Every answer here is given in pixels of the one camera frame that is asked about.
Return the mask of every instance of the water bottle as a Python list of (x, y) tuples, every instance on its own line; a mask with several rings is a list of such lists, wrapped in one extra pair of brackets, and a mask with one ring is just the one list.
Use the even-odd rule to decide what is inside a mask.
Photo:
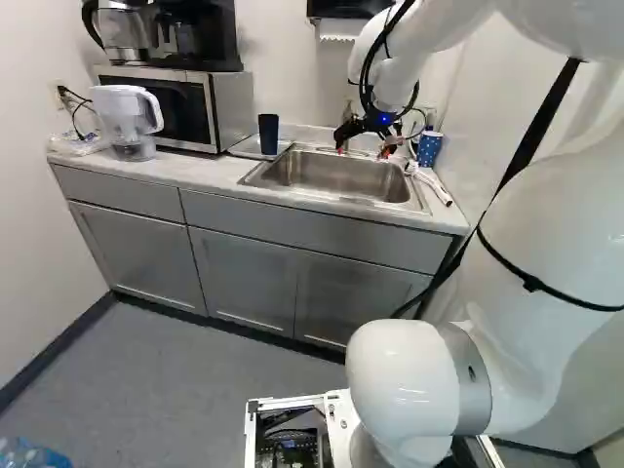
[(0, 439), (0, 468), (72, 468), (71, 461), (23, 437)]

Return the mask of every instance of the blue cup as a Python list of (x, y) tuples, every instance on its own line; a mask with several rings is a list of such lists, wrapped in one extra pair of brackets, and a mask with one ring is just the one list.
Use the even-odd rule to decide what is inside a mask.
[(416, 153), (416, 161), (421, 168), (433, 168), (436, 158), (442, 149), (442, 140), (444, 135), (440, 132), (425, 130), (420, 136), (418, 142), (418, 152)]
[(260, 150), (262, 154), (277, 154), (277, 139), (280, 128), (280, 116), (277, 114), (260, 114), (257, 116), (257, 127), (260, 133)]

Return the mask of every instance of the baseboard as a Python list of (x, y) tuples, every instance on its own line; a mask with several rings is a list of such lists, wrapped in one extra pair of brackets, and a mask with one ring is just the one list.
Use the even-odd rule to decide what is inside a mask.
[(133, 297), (123, 292), (116, 292), (115, 295), (117, 296), (117, 299), (121, 302), (126, 302), (128, 304), (135, 305), (136, 307), (149, 310), (156, 314), (165, 315), (172, 319), (181, 320), (182, 322), (187, 322), (194, 325), (199, 325), (200, 327), (210, 327), (212, 329), (217, 329), (222, 332), (237, 334), (245, 338), (250, 338), (256, 341), (261, 341), (263, 343), (279, 346), (280, 348), (288, 349), (296, 353), (301, 353), (314, 358), (323, 359), (325, 361), (344, 365), (345, 354), (339, 351), (322, 348), (320, 346), (315, 346), (309, 343), (303, 343), (301, 341), (296, 341), (292, 338), (279, 336), (277, 334), (269, 333), (268, 331), (252, 329), (250, 327), (245, 327), (235, 324), (233, 322), (216, 319), (214, 317), (204, 317), (190, 312), (183, 312), (181, 310), (174, 309), (173, 307), (158, 304), (156, 302), (151, 302), (149, 300), (141, 299), (138, 297)]
[(111, 305), (115, 303), (115, 294), (111, 291), (103, 295), (89, 310), (76, 319), (46, 349), (39, 353), (9, 383), (0, 389), (0, 414), (14, 402), (28, 385), (71, 344), (95, 324)]
[(527, 446), (517, 442), (505, 441), (492, 437), (493, 442), (498, 446), (506, 446), (512, 449), (519, 449), (524, 451), (531, 451), (533, 453), (539, 453), (546, 456), (559, 458), (561, 460), (573, 461), (579, 468), (600, 468), (601, 465), (594, 455), (594, 451), (590, 448), (586, 448), (579, 453), (565, 453), (562, 451), (549, 450), (547, 448), (539, 448), (533, 446)]
[(585, 448), (577, 453), (574, 459), (580, 468), (601, 468), (601, 464), (594, 455), (594, 451), (590, 448)]

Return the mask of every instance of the blue polka dot cup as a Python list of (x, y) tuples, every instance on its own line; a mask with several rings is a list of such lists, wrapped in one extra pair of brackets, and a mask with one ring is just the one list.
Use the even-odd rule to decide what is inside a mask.
[(425, 130), (422, 133), (418, 143), (418, 152), (416, 153), (418, 166), (421, 168), (433, 168), (436, 158), (440, 154), (443, 138), (444, 134), (432, 130)]

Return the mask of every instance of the stainless steel sink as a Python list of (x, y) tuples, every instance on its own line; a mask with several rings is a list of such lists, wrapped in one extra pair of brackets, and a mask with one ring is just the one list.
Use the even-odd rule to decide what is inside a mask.
[(398, 166), (316, 148), (295, 147), (272, 163), (260, 164), (239, 183), (336, 202), (424, 211), (411, 179)]

